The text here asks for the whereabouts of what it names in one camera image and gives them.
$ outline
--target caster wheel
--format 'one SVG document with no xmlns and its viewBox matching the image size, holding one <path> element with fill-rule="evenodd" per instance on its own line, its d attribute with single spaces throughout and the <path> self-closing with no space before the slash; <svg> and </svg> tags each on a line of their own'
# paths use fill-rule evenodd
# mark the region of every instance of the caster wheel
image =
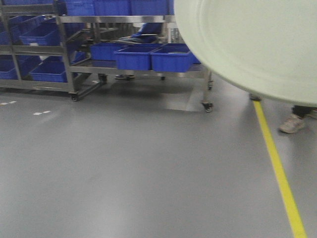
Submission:
<svg viewBox="0 0 317 238">
<path fill-rule="evenodd" d="M 250 100 L 252 100 L 252 101 L 258 101 L 258 102 L 262 100 L 259 96 L 254 95 L 254 94 L 252 94 L 252 93 L 249 94 L 249 98 L 250 98 Z"/>
<path fill-rule="evenodd" d="M 108 77 L 106 74 L 98 74 L 98 79 L 100 82 L 102 82 L 103 84 L 106 84 L 108 81 Z"/>
<path fill-rule="evenodd" d="M 213 81 L 208 82 L 208 90 L 210 91 L 213 87 Z"/>
<path fill-rule="evenodd" d="M 71 100 L 72 100 L 73 102 L 79 101 L 79 96 L 78 96 L 78 94 L 71 94 L 71 95 L 70 95 L 70 98 L 71 98 Z"/>
<path fill-rule="evenodd" d="M 210 113 L 212 112 L 212 108 L 213 108 L 213 104 L 212 103 L 202 103 L 204 108 L 205 108 L 205 111 L 207 113 Z"/>
</svg>

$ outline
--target stainless steel rack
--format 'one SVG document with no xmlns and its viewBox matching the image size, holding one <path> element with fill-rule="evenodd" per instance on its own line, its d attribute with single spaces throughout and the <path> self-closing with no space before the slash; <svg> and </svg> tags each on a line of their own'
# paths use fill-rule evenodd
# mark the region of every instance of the stainless steel rack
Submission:
<svg viewBox="0 0 317 238">
<path fill-rule="evenodd" d="M 61 15 L 59 9 L 64 7 L 65 3 L 59 3 L 57 0 L 52 1 L 52 4 L 36 4 L 36 5 L 2 5 L 0 1 L 0 15 L 5 30 L 9 33 L 8 19 L 10 16 L 37 16 L 37 15 Z M 0 79 L 0 87 L 3 88 L 17 88 L 17 89 L 34 89 L 34 90 L 48 90 L 48 91 L 62 91 L 68 92 L 74 101 L 77 101 L 80 96 L 85 95 L 92 90 L 104 84 L 103 81 L 99 83 L 92 83 L 84 85 L 83 82 L 90 74 L 81 74 L 77 78 L 73 78 L 72 72 L 69 71 L 70 62 L 67 52 L 66 43 L 72 39 L 65 38 L 64 24 L 61 24 L 59 18 L 56 18 L 59 26 L 60 46 L 23 46 L 14 45 L 12 43 L 11 34 L 9 36 L 9 45 L 0 46 L 0 55 L 12 55 L 18 79 Z M 79 40 L 82 34 L 76 35 Z M 36 56 L 62 56 L 65 64 L 67 82 L 39 82 L 33 81 L 30 76 L 22 77 L 20 67 L 17 60 L 17 55 L 36 55 Z"/>
<path fill-rule="evenodd" d="M 60 23 L 95 23 L 98 28 L 99 23 L 140 23 L 140 22 L 156 22 L 156 23 L 170 23 L 176 22 L 174 15 L 165 16 L 60 16 L 58 17 Z M 212 110 L 212 103 L 208 100 L 209 91 L 212 88 L 211 71 L 203 65 L 193 65 L 187 72 L 156 72 L 153 70 L 119 70 L 116 63 L 113 61 L 95 61 L 84 60 L 69 67 L 70 72 L 79 73 L 96 73 L 106 78 L 107 74 L 130 74 L 130 75 L 147 75 L 158 76 L 161 79 L 165 77 L 186 77 L 186 78 L 203 78 L 203 104 L 205 110 L 210 112 Z"/>
<path fill-rule="evenodd" d="M 165 77 L 187 77 L 187 78 L 203 78 L 204 90 L 202 104 L 207 112 L 212 110 L 212 103 L 209 102 L 209 90 L 212 87 L 211 72 L 203 65 L 194 65 L 186 73 L 178 72 L 155 72 L 138 71 L 138 70 L 119 70 L 116 68 L 114 62 L 110 61 L 93 61 L 90 59 L 79 62 L 75 65 L 70 65 L 66 42 L 69 39 L 65 38 L 64 23 L 93 23 L 99 29 L 99 23 L 140 23 L 140 22 L 157 22 L 157 23 L 170 23 L 175 22 L 175 16 L 61 16 L 58 12 L 57 0 L 53 4 L 39 4 L 39 5 L 12 5 L 5 6 L 0 1 L 0 13 L 3 23 L 6 25 L 8 31 L 7 20 L 9 16 L 18 15 L 56 15 L 56 23 L 59 26 L 61 43 L 60 46 L 16 46 L 10 43 L 9 46 L 0 46 L 0 54 L 13 55 L 15 67 L 17 69 L 18 80 L 1 80 L 0 87 L 8 88 L 21 88 L 21 89 L 39 89 L 39 90 L 52 90 L 52 91 L 65 91 L 69 92 L 73 101 L 77 101 L 81 95 L 87 94 L 97 87 L 106 83 L 107 74 L 133 74 L 133 75 L 149 75 L 158 76 L 161 79 Z M 44 56 L 63 56 L 67 83 L 54 83 L 54 82 L 36 82 L 31 80 L 22 79 L 19 72 L 19 65 L 16 55 L 44 55 Z M 73 73 L 81 73 L 79 77 L 73 78 Z M 83 81 L 90 74 L 98 74 L 99 81 L 93 85 L 89 85 L 86 90 L 79 89 Z"/>
</svg>

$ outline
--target foot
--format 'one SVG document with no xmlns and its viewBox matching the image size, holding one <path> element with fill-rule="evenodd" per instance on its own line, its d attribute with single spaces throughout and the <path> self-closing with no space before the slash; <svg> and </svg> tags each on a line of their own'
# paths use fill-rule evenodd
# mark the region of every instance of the foot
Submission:
<svg viewBox="0 0 317 238">
<path fill-rule="evenodd" d="M 295 114 L 291 114 L 279 127 L 279 130 L 284 133 L 292 134 L 296 133 L 300 129 L 303 129 L 304 127 L 304 120 Z"/>
<path fill-rule="evenodd" d="M 135 78 L 134 75 L 123 75 L 123 74 L 120 74 L 120 75 L 116 75 L 115 76 L 115 79 L 122 79 L 122 80 L 130 80 L 130 79 L 133 79 Z"/>
<path fill-rule="evenodd" d="M 306 116 L 317 119 L 317 108 L 313 109 L 309 114 Z"/>
</svg>

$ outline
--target epoxy floor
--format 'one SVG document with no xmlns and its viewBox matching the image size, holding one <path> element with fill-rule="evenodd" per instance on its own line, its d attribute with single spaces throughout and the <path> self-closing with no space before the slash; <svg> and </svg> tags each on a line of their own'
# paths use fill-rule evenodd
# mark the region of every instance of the epoxy floor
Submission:
<svg viewBox="0 0 317 238">
<path fill-rule="evenodd" d="M 293 237 L 248 93 L 214 80 L 211 113 L 194 79 L 110 78 L 79 102 L 1 89 L 0 237 Z M 263 101 L 316 238 L 317 120 L 282 134 L 290 107 Z"/>
</svg>

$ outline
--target yellow tape line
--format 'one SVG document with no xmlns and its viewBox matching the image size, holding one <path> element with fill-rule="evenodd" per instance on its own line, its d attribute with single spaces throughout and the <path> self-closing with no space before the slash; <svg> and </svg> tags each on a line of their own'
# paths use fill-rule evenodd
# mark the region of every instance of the yellow tape line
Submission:
<svg viewBox="0 0 317 238">
<path fill-rule="evenodd" d="M 292 190 L 287 181 L 287 177 L 278 154 L 273 137 L 267 125 L 265 115 L 260 102 L 254 101 L 254 107 L 256 109 L 263 137 L 265 139 L 266 147 L 271 158 L 271 162 L 274 168 L 275 176 L 278 182 L 278 186 L 283 198 L 284 206 L 288 216 L 289 223 L 291 225 L 294 238 L 307 238 L 307 234 L 299 214 L 297 205 L 295 203 Z"/>
</svg>

